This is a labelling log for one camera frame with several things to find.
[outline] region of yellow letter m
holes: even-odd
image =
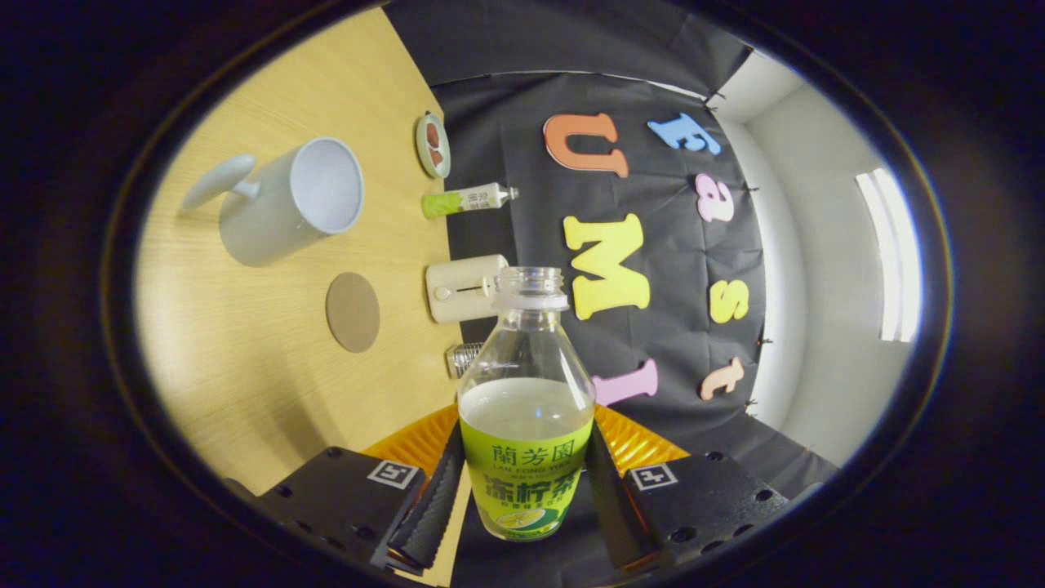
[[[618,222],[582,222],[575,216],[562,220],[566,245],[577,251],[585,242],[595,246],[574,257],[573,265],[603,279],[574,278],[574,306],[577,319],[587,321],[594,313],[634,305],[645,309],[650,304],[650,282],[646,276],[622,266],[628,255],[643,244],[643,225],[638,216],[628,214]]]

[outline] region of plastic bottle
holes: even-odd
[[[480,517],[507,541],[562,525],[591,433],[595,389],[562,330],[561,286],[557,267],[504,267],[497,326],[458,387]]]

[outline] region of ceramic mug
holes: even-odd
[[[363,172],[348,145],[320,137],[254,170],[253,155],[237,155],[189,189],[183,209],[231,192],[218,229],[225,249],[260,266],[327,236],[345,232],[363,211]]]

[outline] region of foam letter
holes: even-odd
[[[711,289],[712,321],[721,325],[733,319],[744,319],[748,297],[747,284],[739,279],[728,283],[724,279],[716,281]]]
[[[641,369],[608,380],[596,376],[591,379],[591,383],[595,384],[595,402],[602,406],[609,406],[638,395],[651,397],[656,394],[656,362],[648,359]]]
[[[638,216],[628,214],[618,222],[582,222],[575,216],[562,220],[566,245],[577,251],[585,242],[599,241],[574,257],[573,266],[603,279],[574,278],[574,306],[577,319],[614,307],[634,305],[645,309],[650,304],[650,282],[643,274],[620,263],[643,243]]]
[[[740,358],[735,357],[729,366],[720,368],[707,375],[700,384],[700,398],[712,400],[715,398],[715,390],[725,386],[726,394],[737,390],[737,382],[744,379],[744,367],[740,364]]]
[[[718,218],[729,221],[733,219],[733,194],[722,182],[716,182],[707,173],[700,173],[694,182],[697,194],[697,210],[700,217],[709,222]]]
[[[700,150],[706,146],[712,155],[722,152],[722,145],[718,144],[718,141],[709,135],[703,126],[697,124],[697,121],[690,118],[690,115],[684,112],[674,120],[667,122],[650,120],[646,124],[672,148],[684,146],[690,150]]]
[[[552,159],[571,169],[613,171],[622,178],[628,177],[628,160],[624,151],[614,148],[606,155],[576,152],[566,146],[570,135],[596,135],[617,142],[617,126],[608,115],[557,114],[544,122],[544,145]]]

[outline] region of brown coaster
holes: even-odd
[[[361,353],[377,339],[380,326],[377,293],[357,273],[343,273],[333,278],[327,289],[327,324],[342,348]]]

